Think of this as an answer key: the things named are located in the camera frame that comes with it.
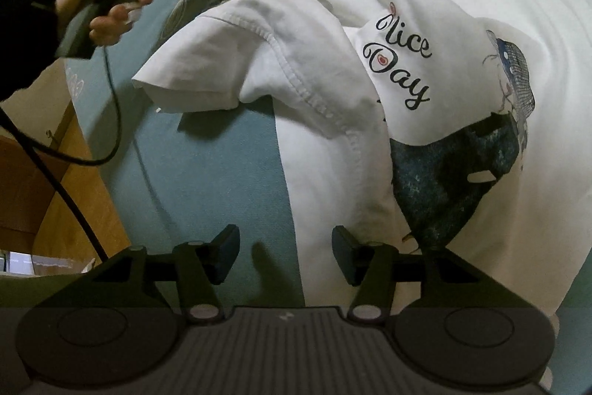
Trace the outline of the person's left hand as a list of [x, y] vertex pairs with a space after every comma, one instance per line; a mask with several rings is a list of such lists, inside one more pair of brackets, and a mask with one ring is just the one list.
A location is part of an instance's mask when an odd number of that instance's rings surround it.
[[[62, 38], [72, 19], [82, 10], [87, 0], [56, 0], [55, 13], [58, 19], [58, 36]], [[88, 38], [96, 46], [113, 46], [125, 33], [134, 27], [131, 12], [141, 11], [154, 0], [132, 0], [115, 3], [108, 0], [106, 8], [100, 8], [88, 23]]]

